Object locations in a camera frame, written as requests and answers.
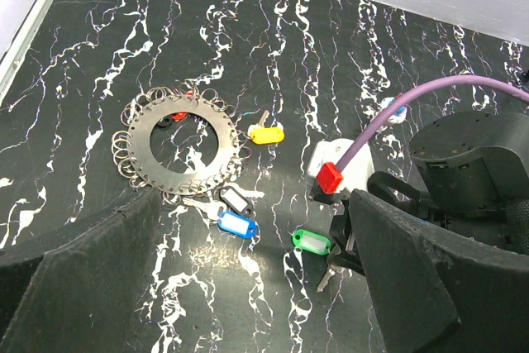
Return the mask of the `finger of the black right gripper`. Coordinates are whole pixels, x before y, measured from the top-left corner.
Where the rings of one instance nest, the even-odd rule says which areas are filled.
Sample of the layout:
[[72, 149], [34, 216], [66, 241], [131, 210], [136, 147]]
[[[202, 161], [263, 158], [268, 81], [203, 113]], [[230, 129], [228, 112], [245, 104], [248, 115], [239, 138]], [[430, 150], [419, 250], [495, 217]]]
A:
[[352, 250], [346, 250], [336, 243], [331, 248], [331, 251], [326, 258], [326, 262], [328, 265], [352, 270], [353, 272], [362, 276], [365, 275], [363, 265], [360, 260], [360, 253], [358, 252], [358, 247], [355, 241], [353, 241]]
[[355, 248], [355, 237], [352, 231], [349, 214], [349, 201], [342, 201], [344, 212], [336, 214], [331, 221], [329, 234], [332, 241], [345, 252], [353, 252]]

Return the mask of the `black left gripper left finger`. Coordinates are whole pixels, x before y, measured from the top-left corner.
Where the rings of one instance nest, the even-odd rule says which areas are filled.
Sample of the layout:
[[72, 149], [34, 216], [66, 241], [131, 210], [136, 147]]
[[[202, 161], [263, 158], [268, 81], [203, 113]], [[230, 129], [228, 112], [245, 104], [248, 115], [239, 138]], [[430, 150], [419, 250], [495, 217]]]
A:
[[3, 352], [120, 352], [160, 216], [148, 188], [1, 251]]

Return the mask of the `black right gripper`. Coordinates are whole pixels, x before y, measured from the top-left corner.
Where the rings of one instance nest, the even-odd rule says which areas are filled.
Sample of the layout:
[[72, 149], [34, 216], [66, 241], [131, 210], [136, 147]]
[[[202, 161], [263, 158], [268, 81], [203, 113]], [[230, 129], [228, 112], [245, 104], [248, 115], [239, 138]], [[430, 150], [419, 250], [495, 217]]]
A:
[[[527, 115], [450, 114], [415, 134], [410, 151], [424, 190], [374, 170], [367, 193], [432, 225], [528, 258]], [[353, 192], [326, 194], [312, 186], [314, 200], [328, 205], [350, 203]]]

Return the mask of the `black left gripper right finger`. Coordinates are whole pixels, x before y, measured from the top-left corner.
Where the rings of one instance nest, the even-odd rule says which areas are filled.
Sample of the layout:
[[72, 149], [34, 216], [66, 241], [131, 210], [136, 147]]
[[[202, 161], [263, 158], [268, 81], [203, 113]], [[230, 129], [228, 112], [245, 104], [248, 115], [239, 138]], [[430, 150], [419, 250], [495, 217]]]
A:
[[389, 352], [526, 352], [528, 258], [355, 190], [349, 215]]

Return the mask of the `key with green tag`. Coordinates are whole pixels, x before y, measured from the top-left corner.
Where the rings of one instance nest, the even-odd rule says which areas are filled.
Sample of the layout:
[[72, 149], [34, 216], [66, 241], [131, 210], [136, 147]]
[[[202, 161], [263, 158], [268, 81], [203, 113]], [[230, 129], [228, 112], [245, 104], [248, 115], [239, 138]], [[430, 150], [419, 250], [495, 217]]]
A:
[[[319, 256], [328, 256], [331, 253], [331, 241], [327, 237], [315, 232], [297, 229], [293, 234], [292, 240], [295, 247], [300, 250], [305, 250]], [[317, 286], [318, 293], [322, 293], [325, 290], [335, 274], [342, 274], [344, 271], [345, 268], [339, 265], [328, 265], [326, 273], [322, 276]]]

